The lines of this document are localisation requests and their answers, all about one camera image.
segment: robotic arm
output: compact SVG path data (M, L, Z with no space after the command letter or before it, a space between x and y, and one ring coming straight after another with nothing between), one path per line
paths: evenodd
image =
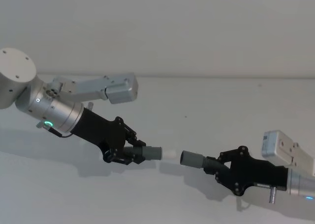
M280 130L266 132L262 155L267 161L252 158L245 146L222 152L217 159L183 151L180 163L215 175L216 181L236 196L257 186L270 189L270 203L275 203L277 190L314 199L314 159L297 143ZM230 168L224 165L227 162L231 162Z
M37 77L34 63L25 53L12 48L0 50L0 109L15 102L20 111L40 121L37 127L61 138L75 134L95 144L105 162L128 165L161 159L162 149L138 140L122 118L108 121L92 112L92 103L89 108L82 103L95 99L109 99L112 104L130 102L137 93L134 74L84 82L57 77L45 83ZM132 146L125 147L126 141Z

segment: white wall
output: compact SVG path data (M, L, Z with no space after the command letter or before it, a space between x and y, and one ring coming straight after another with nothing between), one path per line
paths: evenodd
M315 77L314 0L0 0L41 73Z
M140 78L139 98L94 111L116 115L148 145L217 157L240 145L261 159L263 133L281 129L315 155L314 80ZM202 170L175 161L106 164L96 146L35 128L0 111L0 223L286 223L315 221L315 203L250 188L241 198Z

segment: green indicator light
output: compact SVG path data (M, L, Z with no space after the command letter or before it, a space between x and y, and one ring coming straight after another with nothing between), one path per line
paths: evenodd
M46 125L53 127L54 124L52 124L51 122L44 122Z

